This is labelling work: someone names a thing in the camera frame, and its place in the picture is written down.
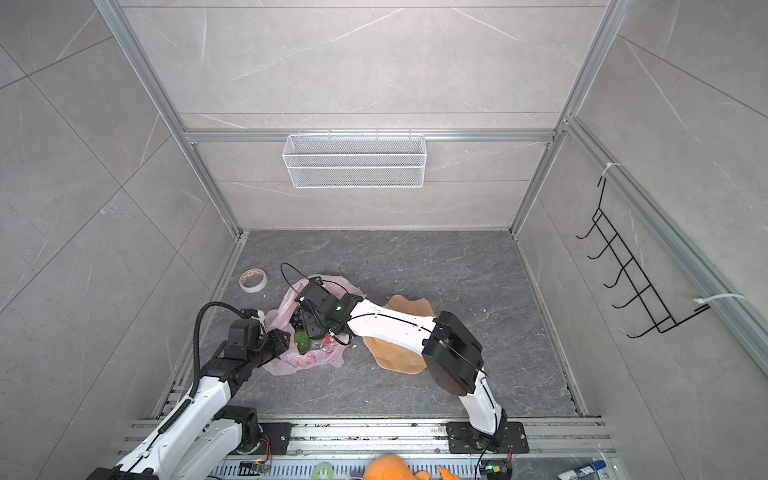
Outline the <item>green fake fruit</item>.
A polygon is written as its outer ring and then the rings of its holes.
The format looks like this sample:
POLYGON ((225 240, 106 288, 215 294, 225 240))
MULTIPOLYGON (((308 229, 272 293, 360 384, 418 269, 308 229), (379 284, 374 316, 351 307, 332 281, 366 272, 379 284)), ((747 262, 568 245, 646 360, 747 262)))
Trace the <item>green fake fruit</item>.
POLYGON ((294 345, 300 355, 305 355, 311 350, 312 340, 305 330, 299 329, 294 333, 294 345))

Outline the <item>pink plastic bag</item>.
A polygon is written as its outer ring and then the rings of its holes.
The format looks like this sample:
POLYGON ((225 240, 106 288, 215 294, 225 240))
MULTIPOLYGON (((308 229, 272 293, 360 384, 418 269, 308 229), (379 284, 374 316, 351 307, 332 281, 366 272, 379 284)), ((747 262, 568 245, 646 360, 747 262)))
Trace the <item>pink plastic bag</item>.
POLYGON ((296 299, 297 291, 302 290, 308 281, 299 280, 288 288, 278 308, 266 313, 265 326, 268 331, 279 329, 291 335, 291 346, 280 357, 263 365, 263 368, 273 376, 287 376, 300 370, 308 370, 321 366, 333 366, 339 368, 343 365, 343 352, 346 346, 339 344, 330 336, 323 339, 312 340, 312 347, 305 355, 300 355, 294 345, 295 330, 289 320, 292 313, 298 307, 296 299))

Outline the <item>pink scalloped bowl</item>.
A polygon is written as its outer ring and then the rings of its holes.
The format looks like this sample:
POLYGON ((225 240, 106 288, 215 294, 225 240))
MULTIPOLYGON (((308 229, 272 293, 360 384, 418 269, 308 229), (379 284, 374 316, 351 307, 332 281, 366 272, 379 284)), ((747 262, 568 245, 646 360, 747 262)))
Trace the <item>pink scalloped bowl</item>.
MULTIPOLYGON (((402 295, 394 295, 384 307, 415 316, 435 316, 430 302, 424 298, 408 300, 402 295)), ((416 375, 427 368, 420 354, 416 354, 404 347, 372 337, 364 337, 363 342, 373 355, 378 366, 385 370, 416 375)))

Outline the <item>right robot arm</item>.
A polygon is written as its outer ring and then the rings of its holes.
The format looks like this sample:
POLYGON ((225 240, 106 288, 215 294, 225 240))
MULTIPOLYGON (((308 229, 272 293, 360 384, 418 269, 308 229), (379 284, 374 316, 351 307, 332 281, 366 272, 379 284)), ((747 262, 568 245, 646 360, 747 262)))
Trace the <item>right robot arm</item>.
POLYGON ((488 385, 482 346, 454 314, 417 316, 397 312, 359 295, 336 297, 312 277, 298 292, 303 322, 336 341, 342 335, 391 343, 419 355, 435 383, 456 395, 464 406, 480 448, 505 444, 507 415, 488 385))

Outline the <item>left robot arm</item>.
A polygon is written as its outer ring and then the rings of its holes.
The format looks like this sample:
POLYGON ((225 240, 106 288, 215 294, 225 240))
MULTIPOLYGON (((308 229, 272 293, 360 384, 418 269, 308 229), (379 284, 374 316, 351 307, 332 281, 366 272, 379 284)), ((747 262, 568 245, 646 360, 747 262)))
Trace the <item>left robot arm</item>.
POLYGON ((230 326, 228 338, 199 367, 190 390, 170 414, 111 468, 91 479, 204 479, 228 454, 258 452, 267 436, 252 407, 230 400, 252 371, 285 353, 291 335, 266 331, 254 318, 230 326))

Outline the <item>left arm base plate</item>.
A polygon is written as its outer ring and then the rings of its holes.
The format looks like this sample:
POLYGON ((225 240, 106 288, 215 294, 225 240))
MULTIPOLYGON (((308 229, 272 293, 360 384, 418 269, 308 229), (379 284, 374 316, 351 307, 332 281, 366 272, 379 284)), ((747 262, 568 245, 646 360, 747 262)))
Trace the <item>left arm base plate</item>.
POLYGON ((246 425, 243 427, 242 441, 236 452, 240 455, 285 455, 292 428, 293 424, 289 422, 246 425))

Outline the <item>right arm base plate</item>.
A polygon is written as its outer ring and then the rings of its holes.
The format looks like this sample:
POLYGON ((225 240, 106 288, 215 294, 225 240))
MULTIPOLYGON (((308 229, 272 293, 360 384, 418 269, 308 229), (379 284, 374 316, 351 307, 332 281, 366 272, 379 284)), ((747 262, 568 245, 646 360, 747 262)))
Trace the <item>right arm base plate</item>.
POLYGON ((469 422, 449 422, 445 425, 451 454, 527 454, 530 452, 527 434, 520 422, 501 422, 493 435, 474 429, 469 422))

